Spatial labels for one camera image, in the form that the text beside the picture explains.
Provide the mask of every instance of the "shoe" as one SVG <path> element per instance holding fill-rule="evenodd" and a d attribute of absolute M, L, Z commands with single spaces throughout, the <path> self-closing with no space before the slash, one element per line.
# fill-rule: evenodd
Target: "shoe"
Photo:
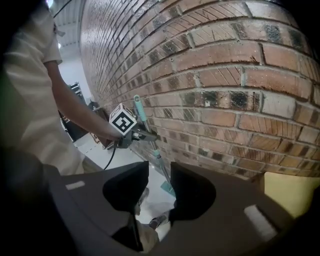
<path fill-rule="evenodd" d="M 149 222 L 149 226 L 156 229 L 157 227 L 164 225 L 169 222 L 169 211 L 166 211 L 165 213 L 161 214 L 160 216 L 153 218 Z"/>

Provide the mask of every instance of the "black cable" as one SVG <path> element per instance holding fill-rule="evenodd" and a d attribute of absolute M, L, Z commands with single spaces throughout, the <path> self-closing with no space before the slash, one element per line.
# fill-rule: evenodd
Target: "black cable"
<path fill-rule="evenodd" d="M 104 170 L 108 168 L 108 166 L 110 165 L 112 159 L 114 158 L 114 155 L 115 155 L 115 152 L 116 152 L 116 148 L 117 148 L 117 145 L 116 145 L 116 142 L 114 142 L 112 156 L 111 156 L 108 164 L 106 165 L 106 167 L 104 167 Z"/>
<path fill-rule="evenodd" d="M 72 0 L 69 0 L 64 6 L 61 7 L 60 10 L 57 11 L 57 13 L 53 16 L 54 18 L 69 4 Z"/>

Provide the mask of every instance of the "ceiling light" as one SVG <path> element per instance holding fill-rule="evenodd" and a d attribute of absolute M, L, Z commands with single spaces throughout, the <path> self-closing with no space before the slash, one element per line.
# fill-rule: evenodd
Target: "ceiling light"
<path fill-rule="evenodd" d="M 45 1 L 49 8 L 54 4 L 54 0 L 45 0 Z"/>

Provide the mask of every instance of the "metal pole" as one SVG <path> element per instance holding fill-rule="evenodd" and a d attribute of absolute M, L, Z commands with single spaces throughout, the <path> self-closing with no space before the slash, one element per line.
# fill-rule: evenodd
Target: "metal pole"
<path fill-rule="evenodd" d="M 145 110 L 144 110 L 144 106 L 142 105 L 142 102 L 140 100 L 140 96 L 139 95 L 135 95 L 134 96 L 134 103 L 135 103 L 136 109 L 137 109 L 137 111 L 139 113 L 139 116 L 141 118 L 141 121 L 143 122 L 143 124 L 145 126 L 146 131 L 151 133 L 152 130 L 150 129 L 149 124 L 147 123 L 147 116 L 146 116 L 146 113 L 145 113 Z M 166 180 L 168 181 L 168 183 L 171 186 L 170 176 L 169 176 L 169 174 L 168 174 L 168 172 L 166 170 L 165 162 L 164 162 L 164 160 L 162 159 L 162 157 L 160 155 L 160 150 L 159 150 L 157 144 L 154 141 L 151 141 L 150 143 L 151 143 L 151 147 L 153 149 L 153 154 L 156 157 L 156 159 L 157 159 L 157 161 L 159 163 L 159 166 L 160 166 L 160 168 L 161 168 Z"/>

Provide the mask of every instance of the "teal handle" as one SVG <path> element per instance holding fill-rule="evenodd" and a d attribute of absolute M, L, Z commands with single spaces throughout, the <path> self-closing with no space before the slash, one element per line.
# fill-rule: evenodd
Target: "teal handle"
<path fill-rule="evenodd" d="M 146 113 L 145 113 L 145 110 L 144 110 L 144 106 L 142 105 L 142 102 L 140 100 L 140 96 L 139 95 L 135 95 L 133 97 L 133 99 L 134 99 L 136 110 L 138 110 L 139 116 L 141 118 L 141 121 L 142 122 L 147 121 L 147 116 L 146 116 Z"/>

